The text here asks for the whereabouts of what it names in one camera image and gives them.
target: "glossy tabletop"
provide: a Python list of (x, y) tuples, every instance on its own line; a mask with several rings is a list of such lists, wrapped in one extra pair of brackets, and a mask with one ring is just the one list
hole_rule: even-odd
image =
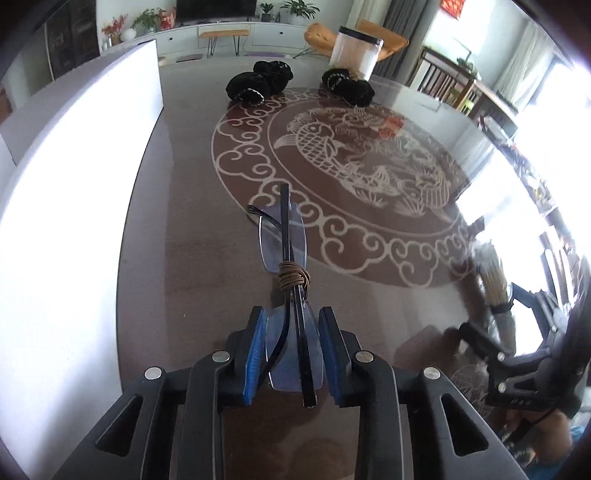
[[(509, 280), (546, 288), (545, 223), (506, 159), (467, 117), (372, 79), (374, 104), (353, 109), (320, 86), (326, 64), (286, 60), (295, 78), (257, 108), (225, 92), (250, 58), (163, 67), (164, 112), (129, 208), (118, 287), (125, 383), (153, 365), (193, 365), (246, 325), (253, 306), (281, 304), (256, 223), (291, 184), (309, 243), (310, 303), (393, 365), (453, 373), (457, 336), (488, 315), (469, 260), (492, 239)], [(527, 312), (518, 353), (537, 347)], [(354, 473), (358, 412), (263, 388), (226, 415), (228, 479), (339, 480)]]

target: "orange chair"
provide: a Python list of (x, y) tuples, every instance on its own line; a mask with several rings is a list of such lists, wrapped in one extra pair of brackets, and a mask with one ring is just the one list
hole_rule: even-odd
[[(387, 59), (408, 45), (406, 38), (367, 20), (359, 20), (357, 30), (384, 41), (378, 61)], [(314, 23), (304, 33), (304, 39), (313, 50), (330, 58), (335, 47), (336, 33), (322, 24)]]

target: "television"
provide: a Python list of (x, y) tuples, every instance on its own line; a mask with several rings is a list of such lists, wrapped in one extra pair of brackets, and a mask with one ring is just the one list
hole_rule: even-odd
[(177, 0), (177, 21), (254, 17), (257, 0)]

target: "black jar lid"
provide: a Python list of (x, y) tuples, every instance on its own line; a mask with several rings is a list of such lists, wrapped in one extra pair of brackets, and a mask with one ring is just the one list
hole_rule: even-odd
[(384, 45), (384, 41), (381, 38), (371, 37), (370, 35), (366, 35), (365, 33), (358, 32), (357, 30), (352, 30), (351, 28), (340, 27), (339, 33), (348, 35), (353, 38), (357, 38), (357, 40), (366, 41), (367, 43), (371, 43), (372, 45), (377, 45), (378, 47), (382, 47)]

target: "black scrunchie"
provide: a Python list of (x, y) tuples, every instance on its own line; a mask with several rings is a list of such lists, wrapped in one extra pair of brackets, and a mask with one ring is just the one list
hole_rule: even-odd
[(322, 83), (331, 92), (354, 106), (368, 106), (375, 91), (365, 80), (353, 80), (346, 69), (332, 69), (322, 76)]
[(226, 93), (232, 102), (258, 106), (265, 98), (281, 93), (293, 77), (290, 66), (283, 61), (258, 61), (254, 72), (240, 73), (230, 80)]

